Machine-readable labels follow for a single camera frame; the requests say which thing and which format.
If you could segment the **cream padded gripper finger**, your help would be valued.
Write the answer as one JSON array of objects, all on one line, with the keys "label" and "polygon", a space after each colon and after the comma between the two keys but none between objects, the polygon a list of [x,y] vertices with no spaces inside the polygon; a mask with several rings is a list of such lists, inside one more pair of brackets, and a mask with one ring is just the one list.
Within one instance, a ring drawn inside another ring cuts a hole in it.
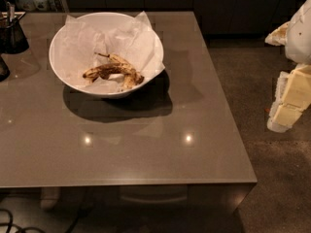
[{"label": "cream padded gripper finger", "polygon": [[277,133],[291,129],[311,105],[311,65],[297,64],[277,80],[267,128]]},{"label": "cream padded gripper finger", "polygon": [[283,23],[273,32],[269,33],[265,38],[265,42],[271,46],[284,46],[287,43],[287,30],[289,27],[289,22]]}]

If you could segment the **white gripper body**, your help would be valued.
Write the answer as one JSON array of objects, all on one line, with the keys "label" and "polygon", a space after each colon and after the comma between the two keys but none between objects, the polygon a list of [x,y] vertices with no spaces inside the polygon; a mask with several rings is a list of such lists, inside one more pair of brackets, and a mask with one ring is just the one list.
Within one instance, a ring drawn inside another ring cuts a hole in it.
[{"label": "white gripper body", "polygon": [[311,0],[306,0],[289,22],[285,53],[295,63],[311,64]]}]

